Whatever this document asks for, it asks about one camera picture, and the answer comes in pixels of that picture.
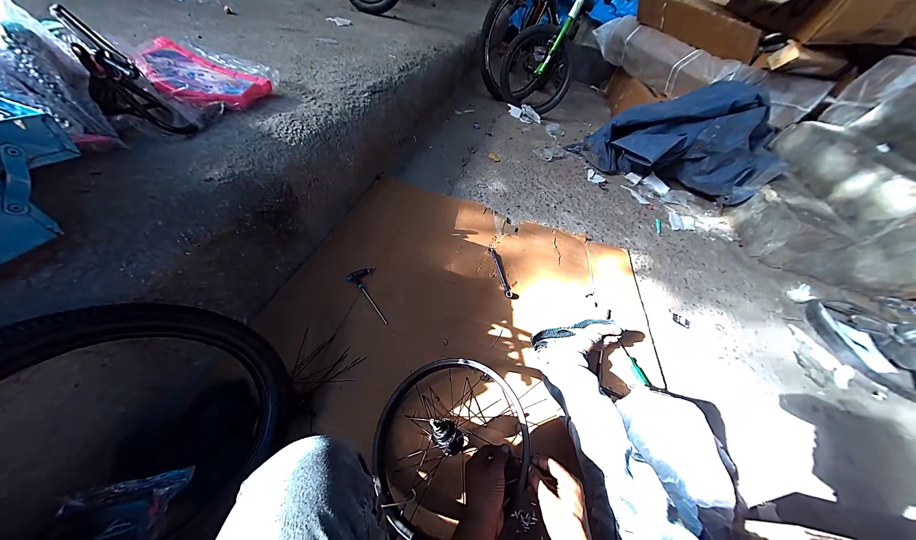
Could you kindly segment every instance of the black tire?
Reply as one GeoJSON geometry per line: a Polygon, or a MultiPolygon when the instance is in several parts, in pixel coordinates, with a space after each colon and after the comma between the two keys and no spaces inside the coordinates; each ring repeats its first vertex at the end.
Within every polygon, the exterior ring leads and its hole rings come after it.
{"type": "Polygon", "coordinates": [[[491,57],[491,50],[494,48],[494,40],[502,40],[504,32],[495,28],[499,22],[503,22],[505,11],[511,9],[508,17],[514,13],[519,6],[519,0],[492,0],[488,13],[485,14],[485,21],[481,25],[481,34],[478,35],[478,60],[481,65],[481,80],[485,83],[488,92],[496,100],[501,100],[501,82],[494,76],[501,69],[501,62],[498,58],[491,57]]]}
{"type": "Polygon", "coordinates": [[[379,16],[383,12],[389,11],[394,5],[397,4],[397,0],[377,0],[370,2],[368,0],[351,0],[351,5],[362,13],[369,14],[372,16],[379,16]]]}
{"type": "Polygon", "coordinates": [[[174,538],[193,530],[216,505],[232,497],[275,450],[278,432],[290,416],[291,385],[281,357],[265,338],[234,319],[196,307],[163,303],[86,307],[0,328],[0,381],[66,352],[151,337],[197,341],[230,354],[248,370],[261,408],[246,465],[230,475],[210,507],[166,535],[174,538]]]}
{"type": "Polygon", "coordinates": [[[395,504],[395,501],[392,497],[391,487],[387,481],[387,475],[385,471],[385,446],[387,442],[387,434],[385,433],[386,424],[389,421],[389,416],[394,414],[397,411],[397,407],[400,405],[402,399],[407,395],[412,387],[427,377],[429,374],[448,369],[449,367],[462,367],[462,368],[471,368],[477,371],[482,372],[483,374],[488,375],[494,381],[498,383],[501,389],[505,392],[506,398],[509,400],[509,403],[513,405],[515,409],[514,413],[518,417],[518,422],[521,424],[521,471],[520,476],[517,479],[517,490],[511,497],[511,505],[515,505],[518,502],[521,494],[524,491],[525,486],[527,485],[528,479],[528,468],[531,464],[531,440],[528,436],[528,422],[525,419],[524,409],[521,407],[521,402],[517,399],[517,396],[514,394],[512,387],[508,385],[507,382],[499,375],[497,372],[486,366],[481,362],[475,362],[474,360],[466,360],[465,358],[446,358],[443,360],[437,360],[427,364],[414,373],[409,374],[407,378],[394,390],[392,397],[388,399],[388,403],[385,404],[385,408],[381,411],[381,419],[378,420],[378,429],[374,434],[374,445],[372,447],[372,468],[374,469],[375,485],[378,491],[378,503],[384,507],[385,516],[388,518],[388,521],[394,527],[394,529],[401,535],[402,538],[406,540],[431,540],[430,537],[422,533],[420,530],[415,528],[405,517],[402,515],[400,508],[395,504]]]}
{"type": "MultiPolygon", "coordinates": [[[[501,65],[501,96],[506,103],[520,107],[522,103],[528,103],[527,98],[530,95],[544,86],[542,81],[547,81],[547,79],[533,81],[522,92],[512,92],[512,70],[515,66],[515,60],[521,54],[522,49],[537,42],[551,43],[557,35],[557,27],[550,24],[539,24],[526,28],[512,41],[501,65]]],[[[545,77],[553,77],[560,70],[561,83],[555,93],[550,99],[542,103],[528,103],[540,115],[544,115],[557,107],[571,87],[571,60],[568,55],[567,45],[567,43],[561,44],[556,57],[553,59],[553,67],[545,75],[545,77]]]]}
{"type": "Polygon", "coordinates": [[[824,344],[827,345],[836,359],[854,368],[878,385],[880,384],[882,387],[891,390],[898,396],[916,403],[915,390],[906,387],[902,381],[891,375],[874,371],[868,364],[861,360],[853,350],[851,350],[848,343],[846,343],[845,340],[838,335],[835,329],[827,323],[827,313],[833,310],[839,313],[863,314],[871,317],[877,317],[877,315],[870,311],[868,312],[859,305],[847,301],[840,302],[838,300],[816,299],[808,302],[807,307],[804,309],[804,318],[808,324],[815,329],[815,332],[822,338],[824,344]]]}

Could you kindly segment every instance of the jeans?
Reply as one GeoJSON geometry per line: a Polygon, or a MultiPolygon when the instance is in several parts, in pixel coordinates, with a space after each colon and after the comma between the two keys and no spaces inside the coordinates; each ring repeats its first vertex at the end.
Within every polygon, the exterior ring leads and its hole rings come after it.
{"type": "MultiPolygon", "coordinates": [[[[734,486],[701,411],[646,387],[613,404],[586,366],[558,351],[542,373],[578,451],[593,538],[725,537],[734,486]]],[[[242,484],[218,540],[392,538],[386,526],[365,460],[315,436],[242,484]]]]}
{"type": "Polygon", "coordinates": [[[350,445],[293,442],[241,485],[218,540],[385,540],[374,481],[350,445]]]}

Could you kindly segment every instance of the cardboard packaging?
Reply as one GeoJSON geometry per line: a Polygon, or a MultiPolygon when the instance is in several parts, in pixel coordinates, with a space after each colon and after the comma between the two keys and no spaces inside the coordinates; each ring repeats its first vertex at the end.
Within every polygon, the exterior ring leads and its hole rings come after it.
{"type": "Polygon", "coordinates": [[[656,95],[643,82],[633,78],[621,68],[614,70],[614,74],[608,80],[608,86],[605,87],[605,92],[608,95],[608,109],[612,117],[636,104],[643,105],[665,100],[663,96],[656,95]]]}
{"type": "Polygon", "coordinates": [[[848,59],[840,52],[816,51],[791,40],[774,53],[759,56],[752,67],[793,75],[837,79],[848,71],[848,59]]]}
{"type": "Polygon", "coordinates": [[[800,43],[896,45],[916,27],[916,0],[730,0],[728,9],[800,43]]]}
{"type": "Polygon", "coordinates": [[[726,60],[751,63],[761,30],[710,0],[640,0],[638,22],[726,60]]]}

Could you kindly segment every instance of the cardboard sheet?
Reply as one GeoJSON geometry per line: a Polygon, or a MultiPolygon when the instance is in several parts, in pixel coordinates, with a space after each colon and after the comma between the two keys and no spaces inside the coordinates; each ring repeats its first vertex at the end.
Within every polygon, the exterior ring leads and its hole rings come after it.
{"type": "MultiPolygon", "coordinates": [[[[663,387],[625,250],[534,223],[514,227],[475,202],[381,178],[254,326],[289,367],[299,350],[305,357],[331,336],[320,361],[332,362],[344,350],[352,358],[367,357],[343,375],[348,381],[320,390],[313,423],[315,433],[344,437],[366,457],[394,388],[427,363],[463,357],[487,364],[524,396],[532,453],[552,455],[574,470],[573,448],[556,425],[560,408],[534,367],[530,339],[608,309],[623,327],[640,332],[629,352],[663,387]],[[488,246],[503,259],[513,300],[500,289],[488,246]],[[376,268],[366,284],[388,325],[345,280],[366,267],[376,268]]],[[[606,383],[622,389],[613,375],[606,383]]],[[[493,391],[485,387],[483,392],[493,391]]]]}

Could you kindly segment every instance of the bicycle frame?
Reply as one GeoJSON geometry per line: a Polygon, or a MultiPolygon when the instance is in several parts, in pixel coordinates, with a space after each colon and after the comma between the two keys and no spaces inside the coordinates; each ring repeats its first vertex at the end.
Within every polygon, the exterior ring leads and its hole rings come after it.
{"type": "Polygon", "coordinates": [[[551,58],[558,52],[561,43],[564,43],[564,39],[568,35],[568,31],[571,30],[571,26],[574,25],[575,20],[581,13],[582,6],[584,6],[584,0],[575,0],[575,3],[571,5],[571,11],[568,12],[568,17],[565,17],[564,22],[561,23],[560,29],[558,30],[558,36],[555,37],[555,42],[551,45],[551,49],[548,50],[548,54],[544,56],[544,60],[535,68],[536,76],[543,75],[544,70],[548,68],[548,65],[551,63],[551,58]]]}
{"type": "Polygon", "coordinates": [[[531,8],[525,12],[521,28],[524,29],[538,24],[546,15],[548,17],[548,22],[551,24],[555,26],[560,24],[558,10],[555,9],[554,0],[536,0],[531,8]]]}

